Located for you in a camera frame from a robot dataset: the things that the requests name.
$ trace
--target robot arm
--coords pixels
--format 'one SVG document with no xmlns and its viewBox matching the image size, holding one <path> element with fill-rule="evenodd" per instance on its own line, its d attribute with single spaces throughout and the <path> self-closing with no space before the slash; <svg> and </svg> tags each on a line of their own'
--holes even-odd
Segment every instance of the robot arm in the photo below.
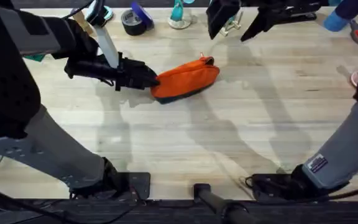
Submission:
<svg viewBox="0 0 358 224">
<path fill-rule="evenodd" d="M 214 39 L 225 23 L 237 14 L 241 6 L 258 7 L 258 15 L 241 37 L 245 41 L 260 32 L 267 32 L 276 24 L 312 21 L 317 18 L 315 12 L 321 7 L 323 0 L 212 0 L 206 14 L 208 32 Z"/>
<path fill-rule="evenodd" d="M 298 165 L 292 174 L 252 176 L 252 188 L 257 200 L 320 197 L 349 183 L 358 173 L 358 86 L 354 98 L 357 102 L 345 121 L 321 149 L 304 164 Z M 269 181 L 282 188 L 274 187 Z"/>
<path fill-rule="evenodd" d="M 95 9 L 103 2 L 98 1 Z M 89 19 L 99 30 L 101 44 L 73 20 L 39 17 L 10 6 L 0 4 L 0 155 L 61 180 L 74 194 L 86 197 L 125 190 L 126 180 L 111 163 L 73 139 L 41 105 L 39 89 L 22 56 L 68 57 L 65 71 L 70 77 L 109 80 L 117 90 L 158 85 L 156 74 L 144 62 L 122 58 L 116 52 L 97 12 Z M 103 55 L 96 55 L 99 46 Z"/>
</svg>

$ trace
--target blue object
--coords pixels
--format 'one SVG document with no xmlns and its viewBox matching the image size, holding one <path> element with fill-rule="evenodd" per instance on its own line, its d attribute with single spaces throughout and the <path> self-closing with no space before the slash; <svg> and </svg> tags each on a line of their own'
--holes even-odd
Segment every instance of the blue object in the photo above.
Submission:
<svg viewBox="0 0 358 224">
<path fill-rule="evenodd" d="M 135 12 L 135 14 L 140 19 L 142 19 L 142 22 L 146 24 L 147 30 L 152 29 L 154 27 L 152 17 L 144 10 L 142 6 L 140 6 L 137 2 L 132 2 L 131 8 Z"/>
<path fill-rule="evenodd" d="M 331 15 L 329 15 L 324 20 L 323 25 L 327 30 L 338 32 L 342 30 L 343 27 L 345 27 L 349 22 L 350 20 L 339 17 L 336 12 L 333 11 L 333 13 L 331 13 Z"/>
<path fill-rule="evenodd" d="M 175 5 L 172 9 L 171 20 L 181 21 L 183 18 L 183 3 L 181 0 L 175 0 Z"/>
</svg>

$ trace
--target black mount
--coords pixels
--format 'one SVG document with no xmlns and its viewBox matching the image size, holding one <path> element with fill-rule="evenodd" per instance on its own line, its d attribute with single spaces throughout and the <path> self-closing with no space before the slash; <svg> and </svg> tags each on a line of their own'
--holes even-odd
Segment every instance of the black mount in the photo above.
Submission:
<svg viewBox="0 0 358 224">
<path fill-rule="evenodd" d="M 276 24 L 313 21 L 317 18 L 315 12 L 321 7 L 318 0 L 212 0 L 206 11 L 211 39 L 215 38 L 226 21 L 237 14 L 241 2 L 244 2 L 245 6 L 259 7 L 257 17 L 241 37 L 241 41 L 253 38 L 262 31 L 267 32 Z"/>
<path fill-rule="evenodd" d="M 322 197 L 348 184 L 346 182 L 334 189 L 319 189 L 302 171 L 302 166 L 298 165 L 291 174 L 254 174 L 247 185 L 252 188 L 257 201 L 277 202 Z"/>
<path fill-rule="evenodd" d="M 104 176 L 100 182 L 80 189 L 70 189 L 76 196 L 118 198 L 126 192 L 134 192 L 139 198 L 146 200 L 150 195 L 150 174 L 148 172 L 118 172 L 104 159 Z"/>
</svg>

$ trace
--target metal bracket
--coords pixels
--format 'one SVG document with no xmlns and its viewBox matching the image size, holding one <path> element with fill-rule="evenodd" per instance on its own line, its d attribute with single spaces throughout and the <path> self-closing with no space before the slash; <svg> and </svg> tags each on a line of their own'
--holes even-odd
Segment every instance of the metal bracket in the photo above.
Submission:
<svg viewBox="0 0 358 224">
<path fill-rule="evenodd" d="M 238 19 L 236 20 L 237 15 L 234 16 L 233 20 L 228 20 L 223 28 L 219 31 L 220 34 L 222 34 L 224 37 L 226 37 L 229 34 L 229 31 L 233 28 L 236 30 L 239 30 L 241 28 L 240 21 L 242 19 L 243 11 L 240 12 Z"/>
</svg>

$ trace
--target black tape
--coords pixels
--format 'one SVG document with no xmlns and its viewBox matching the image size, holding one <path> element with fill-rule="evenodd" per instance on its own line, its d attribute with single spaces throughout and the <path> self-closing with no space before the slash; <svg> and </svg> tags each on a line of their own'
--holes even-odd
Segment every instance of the black tape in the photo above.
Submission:
<svg viewBox="0 0 358 224">
<path fill-rule="evenodd" d="M 147 30 L 146 24 L 139 18 L 132 9 L 122 13 L 121 22 L 129 35 L 141 35 Z"/>
</svg>

